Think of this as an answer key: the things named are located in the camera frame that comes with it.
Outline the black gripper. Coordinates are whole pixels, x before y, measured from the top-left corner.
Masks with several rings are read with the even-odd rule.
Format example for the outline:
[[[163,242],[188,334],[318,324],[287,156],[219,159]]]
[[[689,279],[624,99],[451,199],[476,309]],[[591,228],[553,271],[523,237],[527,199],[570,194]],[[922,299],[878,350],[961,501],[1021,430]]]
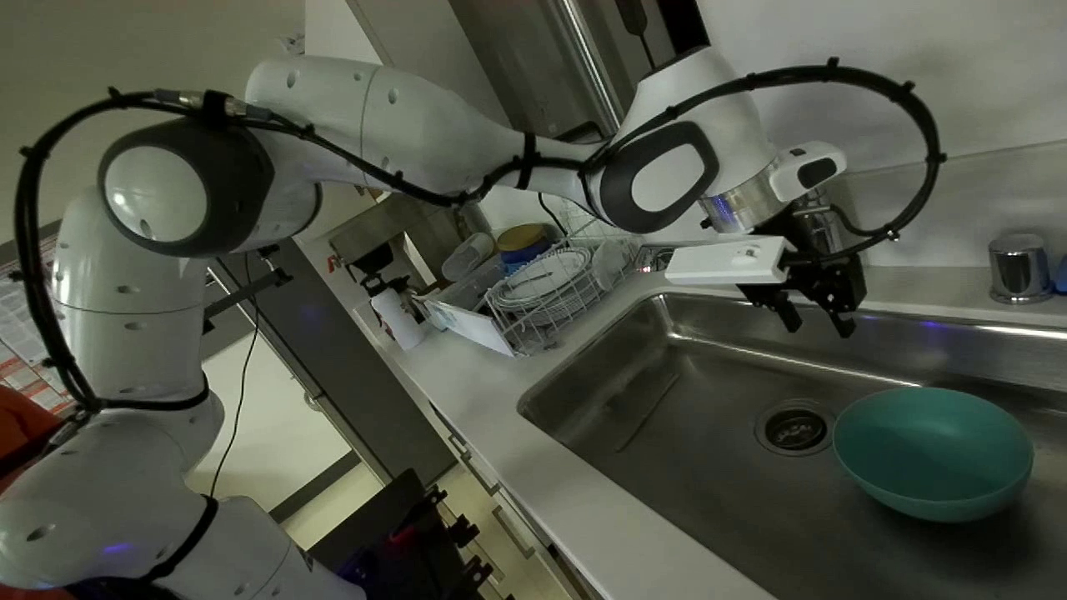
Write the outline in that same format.
[[[852,309],[867,298],[867,283],[859,260],[843,248],[843,223],[835,206],[823,199],[797,199],[779,210],[768,230],[793,248],[786,256],[786,283],[826,309],[837,337],[852,337]],[[799,331],[802,321],[785,286],[740,286],[740,294],[755,306],[775,309],[786,334]]]

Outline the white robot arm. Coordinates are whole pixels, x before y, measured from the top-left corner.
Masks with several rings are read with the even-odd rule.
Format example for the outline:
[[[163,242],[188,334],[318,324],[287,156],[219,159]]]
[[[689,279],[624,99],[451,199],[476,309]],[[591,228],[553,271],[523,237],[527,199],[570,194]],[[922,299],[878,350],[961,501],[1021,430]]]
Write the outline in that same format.
[[[486,119],[458,92],[351,60],[268,60],[240,99],[137,89],[90,111],[163,119],[105,148],[94,197],[40,256],[50,127],[22,149],[17,251],[29,317],[77,410],[4,461],[0,584],[68,590],[137,580],[178,600],[366,600],[258,502],[188,487],[224,407],[199,374],[202,272],[268,251],[320,210],[320,186],[376,183],[433,206],[489,186],[557,194],[628,232],[657,232],[750,181],[786,206],[820,177],[785,170],[750,96],[848,83],[840,63],[736,76],[703,46],[639,79],[624,130],[561,144]]]

